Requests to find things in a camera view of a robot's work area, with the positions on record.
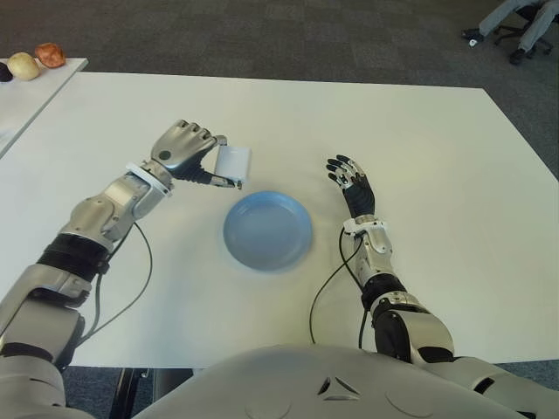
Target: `chair leg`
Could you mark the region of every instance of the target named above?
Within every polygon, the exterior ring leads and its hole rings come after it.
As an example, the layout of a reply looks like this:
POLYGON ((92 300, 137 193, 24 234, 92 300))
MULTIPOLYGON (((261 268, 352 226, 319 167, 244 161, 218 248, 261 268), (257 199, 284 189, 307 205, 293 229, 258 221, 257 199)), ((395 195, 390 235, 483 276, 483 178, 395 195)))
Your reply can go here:
POLYGON ((551 50, 553 50, 553 45, 550 44, 548 41, 546 41, 543 38, 540 38, 536 41, 537 44, 542 44, 543 46, 546 47, 545 50, 543 50, 543 54, 544 55, 549 55, 551 53, 551 50))
POLYGON ((502 35, 502 36, 498 37, 497 39, 495 39, 495 45, 500 44, 500 41, 502 41, 503 39, 519 38, 522 35, 524 35, 524 31, 515 31, 513 33, 509 33, 508 35, 502 35))

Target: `yellow potato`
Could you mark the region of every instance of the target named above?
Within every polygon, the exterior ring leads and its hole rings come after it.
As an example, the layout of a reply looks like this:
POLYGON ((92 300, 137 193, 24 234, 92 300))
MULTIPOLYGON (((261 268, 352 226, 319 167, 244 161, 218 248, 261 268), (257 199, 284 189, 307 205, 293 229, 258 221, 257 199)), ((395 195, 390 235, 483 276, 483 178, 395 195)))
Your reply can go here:
POLYGON ((41 71, 35 59, 27 52, 18 52, 8 59, 8 69, 20 80, 35 79, 41 71))

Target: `red potato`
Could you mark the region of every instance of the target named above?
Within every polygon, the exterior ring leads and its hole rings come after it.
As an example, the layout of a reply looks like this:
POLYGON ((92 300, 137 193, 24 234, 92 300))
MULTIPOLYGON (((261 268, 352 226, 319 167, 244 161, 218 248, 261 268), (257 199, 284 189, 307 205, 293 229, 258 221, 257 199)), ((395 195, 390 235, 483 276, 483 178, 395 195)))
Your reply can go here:
POLYGON ((47 42, 35 47, 35 55, 45 67, 56 68, 66 63, 66 55, 59 45, 47 42))

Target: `shoe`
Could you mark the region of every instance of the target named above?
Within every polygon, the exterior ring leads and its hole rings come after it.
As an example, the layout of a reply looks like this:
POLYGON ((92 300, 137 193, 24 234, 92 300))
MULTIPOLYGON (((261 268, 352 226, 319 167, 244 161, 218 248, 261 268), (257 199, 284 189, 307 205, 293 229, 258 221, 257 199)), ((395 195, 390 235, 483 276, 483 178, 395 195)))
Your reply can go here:
POLYGON ((462 38, 463 39, 467 39, 468 41, 476 41, 476 42, 483 42, 483 40, 486 38, 483 35, 480 34, 480 30, 475 28, 475 29, 464 29, 462 31, 462 38))
POLYGON ((516 50, 515 52, 513 52, 508 56, 508 62, 512 65, 518 65, 522 62, 522 59, 524 58, 525 55, 526 52, 522 50, 522 48, 519 48, 518 50, 516 50))

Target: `black cable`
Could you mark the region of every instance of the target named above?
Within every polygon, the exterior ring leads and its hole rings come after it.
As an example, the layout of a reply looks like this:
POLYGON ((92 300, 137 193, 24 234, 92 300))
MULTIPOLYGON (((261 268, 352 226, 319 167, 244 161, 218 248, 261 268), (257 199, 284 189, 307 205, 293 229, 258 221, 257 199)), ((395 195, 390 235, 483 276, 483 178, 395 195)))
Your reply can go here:
MULTIPOLYGON (((342 243, 342 237, 343 237, 343 232, 344 229, 342 229, 340 231, 340 237, 338 239, 338 243, 341 245, 342 243)), ((345 260, 343 264, 341 264, 340 266, 338 266, 336 268, 336 270, 334 272, 332 272, 332 275, 330 275, 328 277, 328 279, 324 282, 324 284, 322 284, 321 289, 318 290, 318 292, 316 293, 316 295, 314 296, 314 300, 313 300, 313 304, 311 305, 311 313, 308 315, 308 330, 311 333, 311 341, 313 343, 316 343, 316 340, 314 339, 314 333, 313 333, 313 312, 314 312, 314 306, 316 305, 316 301, 318 301, 318 298, 320 297, 322 291, 324 290, 324 288, 326 288, 326 285, 328 285, 330 283, 330 281, 332 280, 332 278, 335 276, 336 273, 338 273, 340 271, 341 268, 343 268, 352 258, 353 256, 355 256, 357 254, 357 252, 359 251, 359 249, 361 249, 361 245, 363 243, 363 240, 361 239, 361 242, 359 242, 359 245, 357 246, 357 249, 355 249, 355 251, 353 252, 353 254, 349 257, 349 259, 345 260)))
MULTIPOLYGON (((357 287, 363 291, 363 287, 361 286, 361 284, 359 284, 359 279, 357 279, 357 276, 353 273, 353 271, 351 271, 351 268, 348 265, 348 260, 346 260, 344 254, 343 254, 343 249, 342 249, 342 236, 343 233, 345 232, 345 229, 342 228, 342 234, 340 235, 340 238, 338 239, 338 250, 340 251, 340 258, 342 258, 343 261, 343 265, 346 267, 346 269, 349 272, 349 275, 351 275, 351 278, 353 279, 353 282, 355 282, 355 285, 357 285, 357 287)), ((361 242, 359 243, 359 247, 361 247, 361 244, 363 242, 363 239, 361 238, 361 242)))
MULTIPOLYGON (((119 251, 119 249, 122 247, 122 245, 124 244, 124 242, 128 238, 128 235, 130 234, 130 231, 132 231, 132 227, 130 227, 128 229, 128 231, 126 232, 124 237, 120 240, 120 242, 114 248, 114 251, 108 256, 107 260, 105 261, 106 264, 108 264, 111 261, 111 259, 114 257, 114 255, 116 255, 116 252, 119 251)), ((93 323, 91 324, 91 327, 89 328, 87 333, 85 333, 79 339, 80 344, 85 342, 89 338, 91 333, 95 330, 95 327, 97 327, 97 325, 99 324, 99 317, 101 315, 100 295, 101 295, 101 280, 102 279, 103 279, 103 274, 102 273, 98 274, 97 275, 97 280, 95 281, 95 297, 94 297, 94 300, 95 300, 95 316, 93 318, 93 323)))
POLYGON ((137 223, 134 223, 134 227, 136 229, 138 229, 138 231, 141 234, 141 237, 143 238, 143 241, 146 244, 146 247, 148 248, 148 254, 149 254, 149 272, 148 272, 148 277, 146 279, 146 282, 144 283, 143 287, 141 288, 140 292, 138 293, 138 295, 136 295, 136 297, 130 301, 130 303, 128 303, 128 305, 126 305, 124 308, 122 308, 119 312, 117 312, 113 317, 111 317, 109 320, 107 320, 105 323, 103 323, 101 326, 95 328, 94 330, 92 330, 90 333, 88 333, 86 336, 84 336, 79 342, 78 345, 81 345, 82 343, 84 343, 86 340, 88 340, 89 338, 91 338, 92 336, 94 336, 97 332, 99 332, 100 330, 102 330, 103 328, 105 328, 106 326, 108 326, 109 324, 111 324, 113 321, 115 321, 118 317, 120 317, 128 308, 130 308, 131 306, 133 306, 135 304, 135 302, 140 299, 140 297, 142 296, 142 294, 146 291, 146 289, 148 288, 149 285, 149 281, 151 280, 151 274, 153 273, 154 270, 154 257, 153 257, 153 253, 151 251, 151 246, 149 245, 149 241, 148 238, 146 237, 146 235, 144 234, 144 232, 142 231, 142 229, 140 228, 140 226, 137 223))
MULTIPOLYGON (((353 273, 353 271, 351 270, 351 268, 348 265, 348 260, 346 260, 344 254, 343 254, 343 249, 342 249, 342 241, 340 240, 338 242, 338 249, 340 250, 340 257, 342 258, 343 264, 346 267, 346 269, 349 272, 349 275, 351 275, 351 278, 354 280, 355 284, 359 287, 359 289, 361 291, 363 291, 363 287, 361 286, 361 284, 359 284, 359 280, 357 279, 357 276, 353 273)), ((359 338, 357 339, 357 346, 359 347, 359 349, 362 349, 362 345, 363 345, 363 334, 365 332, 365 323, 367 322, 367 310, 365 310, 363 312, 363 317, 361 319, 361 325, 359 327, 359 338)))
POLYGON ((359 349, 363 349, 363 333, 365 331, 365 323, 367 322, 367 314, 369 314, 369 312, 367 310, 363 310, 361 327, 359 327, 359 339, 357 341, 357 347, 359 347, 359 349))

